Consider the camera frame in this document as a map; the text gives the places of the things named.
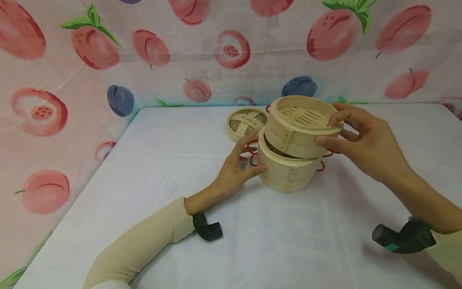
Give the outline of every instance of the black wrist tracker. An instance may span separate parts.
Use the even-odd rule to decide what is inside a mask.
[[[203,213],[197,213],[193,216],[193,225],[199,236],[206,241],[213,241],[223,237],[220,223],[207,225],[207,219]]]
[[[410,220],[398,233],[380,224],[372,233],[372,239],[396,254],[412,254],[436,244],[430,227],[421,221]]]

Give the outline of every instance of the bamboo steamer basket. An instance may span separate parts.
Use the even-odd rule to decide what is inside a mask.
[[[343,128],[343,122],[327,126],[336,112],[333,106],[316,98],[301,95],[278,98],[269,107],[266,138],[288,155],[319,158],[327,150],[315,144],[315,139],[322,135],[337,137]]]
[[[284,193],[292,193],[306,187],[321,163],[317,159],[303,159],[287,155],[272,146],[265,137],[265,126],[258,136],[257,164],[265,164],[268,170],[259,175],[268,187]]]
[[[228,136],[237,142],[255,129],[261,130],[267,122],[266,113],[258,108],[246,107],[233,111],[226,119]]]

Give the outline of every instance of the white tablecloth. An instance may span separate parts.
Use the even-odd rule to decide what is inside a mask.
[[[413,168],[462,205],[462,123],[441,105],[363,105],[386,119]],[[15,289],[80,289],[94,258],[125,230],[178,196],[209,185],[234,143],[236,107],[145,108],[123,134]],[[304,190],[247,182],[206,212],[224,237],[192,234],[165,248],[133,288],[457,288],[424,253],[402,256],[372,241],[380,223],[409,217],[383,185],[345,156],[325,159]]]

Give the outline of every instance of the arm sleeve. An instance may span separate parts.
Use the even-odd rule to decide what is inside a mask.
[[[462,231],[448,235],[432,231],[436,245],[428,248],[428,254],[462,285]]]
[[[167,244],[178,242],[194,230],[184,197],[171,202],[131,227],[95,259],[83,289],[106,281],[128,284]]]

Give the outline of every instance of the fabric backdrop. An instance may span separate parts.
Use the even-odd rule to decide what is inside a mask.
[[[462,119],[460,11],[459,0],[0,0],[0,288],[143,107],[298,94],[440,102]]]

